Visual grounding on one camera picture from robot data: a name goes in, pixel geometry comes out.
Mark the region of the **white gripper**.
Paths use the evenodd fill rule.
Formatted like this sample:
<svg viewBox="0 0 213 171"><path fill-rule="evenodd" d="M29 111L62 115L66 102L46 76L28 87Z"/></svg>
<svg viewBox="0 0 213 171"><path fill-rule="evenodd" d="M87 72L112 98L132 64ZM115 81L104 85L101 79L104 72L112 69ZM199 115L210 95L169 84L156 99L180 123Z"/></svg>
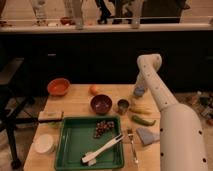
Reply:
<svg viewBox="0 0 213 171"><path fill-rule="evenodd" d="M147 84L142 74L139 73L135 82L133 95L135 97L142 97L146 91L147 91Z"/></svg>

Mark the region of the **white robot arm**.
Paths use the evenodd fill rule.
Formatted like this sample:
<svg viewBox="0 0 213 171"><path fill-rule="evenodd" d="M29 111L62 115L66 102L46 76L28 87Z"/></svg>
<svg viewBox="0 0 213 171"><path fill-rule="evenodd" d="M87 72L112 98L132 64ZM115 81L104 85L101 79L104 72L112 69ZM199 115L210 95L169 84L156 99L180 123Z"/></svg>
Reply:
<svg viewBox="0 0 213 171"><path fill-rule="evenodd" d="M140 55L137 65L135 86L149 90L160 111L160 171L208 171L200 119L174 97L158 75L161 55Z"/></svg>

